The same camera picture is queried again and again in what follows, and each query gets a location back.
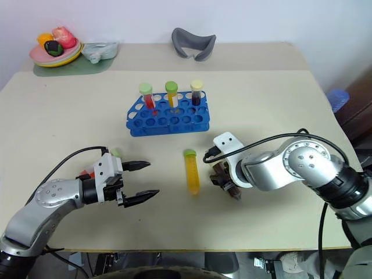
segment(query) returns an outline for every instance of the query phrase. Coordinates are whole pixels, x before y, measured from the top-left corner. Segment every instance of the pink plate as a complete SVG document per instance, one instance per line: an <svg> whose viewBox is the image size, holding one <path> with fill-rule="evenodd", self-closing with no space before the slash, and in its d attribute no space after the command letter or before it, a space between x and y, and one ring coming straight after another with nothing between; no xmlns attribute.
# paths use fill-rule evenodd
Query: pink plate
<svg viewBox="0 0 372 279"><path fill-rule="evenodd" d="M80 47L80 42L79 40L76 40L76 45L73 48L67 48L64 50L61 56L53 57L47 54L45 49L37 45L30 51L29 55L30 55L30 58L36 63L57 63L58 61L63 60L66 57L70 56L79 47Z"/></svg>

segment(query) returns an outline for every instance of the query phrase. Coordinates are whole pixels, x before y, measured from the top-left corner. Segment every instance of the blue container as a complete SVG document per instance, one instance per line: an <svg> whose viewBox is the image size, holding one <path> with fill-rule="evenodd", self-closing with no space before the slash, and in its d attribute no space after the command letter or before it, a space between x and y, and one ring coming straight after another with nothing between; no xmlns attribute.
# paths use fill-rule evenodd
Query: blue container
<svg viewBox="0 0 372 279"><path fill-rule="evenodd" d="M332 89L327 94L328 101L331 104L332 112L336 113L340 108L346 104L350 98L349 93L341 89Z"/></svg>
<svg viewBox="0 0 372 279"><path fill-rule="evenodd" d="M191 91L178 93L176 108L169 106L166 93L157 93L153 97L155 109L147 109L143 98L139 97L128 111L127 128L133 137L209 130L209 109L204 91L199 106L192 105Z"/></svg>

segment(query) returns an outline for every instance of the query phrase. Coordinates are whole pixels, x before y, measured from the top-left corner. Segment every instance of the yellow plate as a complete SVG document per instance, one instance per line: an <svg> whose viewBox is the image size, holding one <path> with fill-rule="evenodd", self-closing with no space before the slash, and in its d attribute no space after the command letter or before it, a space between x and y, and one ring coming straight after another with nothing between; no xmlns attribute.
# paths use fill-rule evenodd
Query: yellow plate
<svg viewBox="0 0 372 279"><path fill-rule="evenodd" d="M36 65L40 66L40 67L45 67L45 68L54 68L54 67L63 66L63 65L66 65L66 64L72 62L76 58L78 58L78 56L80 55L82 50L83 50L83 44L81 44L81 47L80 47L79 51L74 56L72 56L70 59L67 59L67 60L59 62L59 63L55 63L55 64L51 64L51 65L42 65L42 64L35 63L35 62L34 63Z"/></svg>

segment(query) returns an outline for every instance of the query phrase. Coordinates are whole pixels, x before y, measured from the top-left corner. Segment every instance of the dark liquid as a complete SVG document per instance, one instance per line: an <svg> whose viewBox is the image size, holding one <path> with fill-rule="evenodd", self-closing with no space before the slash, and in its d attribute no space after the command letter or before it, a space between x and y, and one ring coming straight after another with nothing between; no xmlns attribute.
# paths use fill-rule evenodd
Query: dark liquid
<svg viewBox="0 0 372 279"><path fill-rule="evenodd" d="M202 102L200 91L195 91L191 95L191 103L193 106L199 106Z"/></svg>

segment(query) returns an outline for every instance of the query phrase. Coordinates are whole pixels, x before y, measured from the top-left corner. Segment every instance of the robotic arm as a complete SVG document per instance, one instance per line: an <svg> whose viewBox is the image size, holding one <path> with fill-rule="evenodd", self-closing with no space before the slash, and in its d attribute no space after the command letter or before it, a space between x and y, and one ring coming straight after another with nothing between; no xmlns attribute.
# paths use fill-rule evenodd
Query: robotic arm
<svg viewBox="0 0 372 279"><path fill-rule="evenodd" d="M294 181L303 182L343 220L346 236L358 248L349 259L344 278L368 278L372 274L371 175L356 172L331 155L321 142L311 139L311 135L297 134L277 150L256 156L237 152L244 146L229 132L213 142L214 147L207 152L204 162L226 160L213 166L216 174L210 178L214 185L240 199L241 188L271 191ZM207 160L218 154L222 156Z"/></svg>
<svg viewBox="0 0 372 279"><path fill-rule="evenodd" d="M10 220L0 238L0 278L25 278L42 254L57 225L67 214L91 203L117 200L125 208L143 203L159 190L149 190L126 197L123 171L149 166L144 161L122 163L104 153L95 163L94 178L79 176L74 180L51 180L40 185L29 203Z"/></svg>

